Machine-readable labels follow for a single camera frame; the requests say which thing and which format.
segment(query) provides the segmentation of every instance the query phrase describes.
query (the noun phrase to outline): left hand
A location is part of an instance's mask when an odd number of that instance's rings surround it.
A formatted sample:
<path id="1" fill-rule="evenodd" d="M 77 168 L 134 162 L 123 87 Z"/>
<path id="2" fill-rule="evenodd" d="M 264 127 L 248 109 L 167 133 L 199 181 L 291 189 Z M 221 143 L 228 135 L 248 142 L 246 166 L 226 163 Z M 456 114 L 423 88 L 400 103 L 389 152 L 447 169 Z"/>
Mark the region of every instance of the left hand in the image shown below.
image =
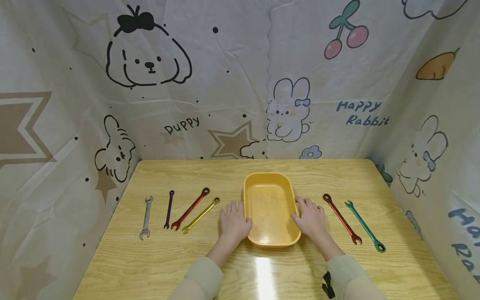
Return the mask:
<path id="1" fill-rule="evenodd" d="M 243 201 L 237 203 L 232 201 L 227 204 L 225 210 L 220 211 L 220 225 L 222 227 L 221 237 L 239 244 L 241 240 L 247 237 L 252 229 L 252 219 L 247 218 L 243 213 Z"/>

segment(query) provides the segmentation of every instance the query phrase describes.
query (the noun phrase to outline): black strap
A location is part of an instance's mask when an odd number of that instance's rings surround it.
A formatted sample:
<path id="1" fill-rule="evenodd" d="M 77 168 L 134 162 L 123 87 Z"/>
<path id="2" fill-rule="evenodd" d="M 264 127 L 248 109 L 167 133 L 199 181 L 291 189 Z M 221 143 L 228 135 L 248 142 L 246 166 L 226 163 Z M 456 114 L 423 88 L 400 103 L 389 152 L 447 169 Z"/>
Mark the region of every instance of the black strap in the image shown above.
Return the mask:
<path id="1" fill-rule="evenodd" d="M 330 276 L 330 272 L 325 273 L 324 281 L 325 283 L 322 283 L 322 289 L 324 290 L 325 294 L 327 294 L 329 299 L 335 298 L 335 292 L 332 288 L 332 277 Z"/>

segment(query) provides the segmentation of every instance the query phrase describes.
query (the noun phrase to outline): table surface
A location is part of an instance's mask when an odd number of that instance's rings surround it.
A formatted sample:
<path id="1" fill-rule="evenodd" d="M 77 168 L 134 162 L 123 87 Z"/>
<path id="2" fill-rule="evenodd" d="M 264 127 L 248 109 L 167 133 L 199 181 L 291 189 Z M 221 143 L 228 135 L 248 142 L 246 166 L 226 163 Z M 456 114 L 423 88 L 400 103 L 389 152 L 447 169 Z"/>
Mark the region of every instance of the table surface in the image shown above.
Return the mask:
<path id="1" fill-rule="evenodd" d="M 144 160 L 132 175 L 75 299 L 166 299 L 196 259 L 219 235 L 218 212 L 242 199 L 243 181 L 254 172 L 286 175 L 296 195 L 325 207 L 326 226 L 338 245 L 357 258 L 389 299 L 457 299 L 437 263 L 418 237 L 375 165 L 367 159 L 312 160 Z M 170 190 L 175 191 L 170 223 L 204 187 L 210 194 L 185 219 L 189 224 L 213 200 L 212 208 L 188 234 L 163 229 Z M 363 245 L 354 245 L 333 210 L 329 193 Z M 141 241 L 145 197 L 153 196 L 150 238 Z M 387 248 L 372 241 L 344 205 L 358 213 Z M 322 290 L 325 262 L 304 235 L 293 246 L 266 250 L 244 240 L 224 267 L 217 299 L 328 299 Z"/>

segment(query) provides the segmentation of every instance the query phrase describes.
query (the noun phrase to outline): white printed fabric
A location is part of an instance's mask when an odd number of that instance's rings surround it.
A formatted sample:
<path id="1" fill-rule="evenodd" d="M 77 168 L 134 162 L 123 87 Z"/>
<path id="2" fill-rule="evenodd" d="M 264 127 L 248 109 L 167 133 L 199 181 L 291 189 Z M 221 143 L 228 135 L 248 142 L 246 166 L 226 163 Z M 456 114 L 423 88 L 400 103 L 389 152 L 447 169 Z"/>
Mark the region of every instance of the white printed fabric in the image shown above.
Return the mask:
<path id="1" fill-rule="evenodd" d="M 364 157 L 476 299 L 480 2 L 3 0 L 0 22 L 0 299 L 72 298 L 140 159 Z"/>

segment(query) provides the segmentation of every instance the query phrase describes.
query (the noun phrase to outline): combination wrench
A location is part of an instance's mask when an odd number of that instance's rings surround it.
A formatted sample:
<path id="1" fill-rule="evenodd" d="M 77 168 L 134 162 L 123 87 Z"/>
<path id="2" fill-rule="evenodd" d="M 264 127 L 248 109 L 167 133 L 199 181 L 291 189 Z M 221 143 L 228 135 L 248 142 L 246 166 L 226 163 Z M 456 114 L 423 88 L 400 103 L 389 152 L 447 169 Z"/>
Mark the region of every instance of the combination wrench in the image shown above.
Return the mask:
<path id="1" fill-rule="evenodd" d="M 360 224 L 363 226 L 363 229 L 365 229 L 365 231 L 368 233 L 368 235 L 370 236 L 370 238 L 372 239 L 373 241 L 373 244 L 375 245 L 375 248 L 377 249 L 378 252 L 380 253 L 383 253 L 385 252 L 386 248 L 385 246 L 380 243 L 379 240 L 377 240 L 377 238 L 373 235 L 372 231 L 370 230 L 370 228 L 368 228 L 367 224 L 365 224 L 365 222 L 363 221 L 363 219 L 361 218 L 361 216 L 359 215 L 359 213 L 357 212 L 357 210 L 353 207 L 353 202 L 348 200 L 347 202 L 345 202 L 345 205 L 353 212 L 353 214 L 357 217 L 358 221 L 360 222 Z"/>
<path id="2" fill-rule="evenodd" d="M 173 200 L 174 194 L 175 194 L 175 191 L 170 191 L 170 201 L 168 202 L 167 221 L 165 222 L 163 229 L 168 229 L 170 227 L 168 223 L 170 222 L 170 210 L 172 209 L 172 200 Z"/>
<path id="3" fill-rule="evenodd" d="M 150 237 L 150 231 L 148 230 L 148 218 L 150 216 L 150 205 L 152 204 L 153 197 L 145 198 L 145 203 L 147 203 L 147 209 L 145 210 L 145 220 L 144 220 L 144 229 L 140 232 L 140 239 L 144 240 L 144 235 L 146 234 L 147 237 Z"/>
<path id="4" fill-rule="evenodd" d="M 198 222 L 198 220 L 200 220 L 200 218 L 202 218 L 206 213 L 208 213 L 208 211 L 214 207 L 215 205 L 219 204 L 220 203 L 220 198 L 215 198 L 212 203 L 204 210 L 202 211 L 198 217 L 195 218 L 195 220 L 193 220 L 189 225 L 185 226 L 182 230 L 183 230 L 183 234 L 187 234 L 188 231 Z"/>
<path id="5" fill-rule="evenodd" d="M 333 209 L 333 211 L 335 212 L 336 216 L 340 219 L 340 221 L 342 221 L 343 226 L 345 226 L 348 233 L 352 237 L 352 242 L 356 245 L 357 241 L 359 241 L 360 245 L 361 245 L 362 244 L 361 237 L 356 235 L 355 232 L 353 232 L 353 229 L 347 223 L 347 221 L 345 221 L 345 219 L 343 218 L 342 214 L 338 211 L 335 204 L 333 204 L 332 197 L 329 194 L 324 194 L 324 200 L 325 200 L 325 202 L 327 202 L 330 205 L 330 207 Z"/>
<path id="6" fill-rule="evenodd" d="M 204 188 L 202 190 L 202 193 L 200 194 L 200 196 L 197 198 L 197 200 L 195 200 L 192 203 L 192 205 L 190 205 L 190 207 L 187 209 L 187 211 L 185 213 L 183 213 L 183 215 L 181 215 L 180 219 L 178 219 L 177 221 L 172 223 L 172 226 L 170 227 L 170 229 L 173 229 L 174 227 L 176 227 L 175 231 L 179 230 L 180 225 L 183 222 L 183 220 L 185 220 L 185 218 L 189 215 L 189 213 L 192 212 L 192 210 L 195 208 L 195 206 L 197 206 L 197 204 L 200 202 L 200 200 L 202 200 L 209 193 L 210 193 L 210 189 L 209 188 Z"/>

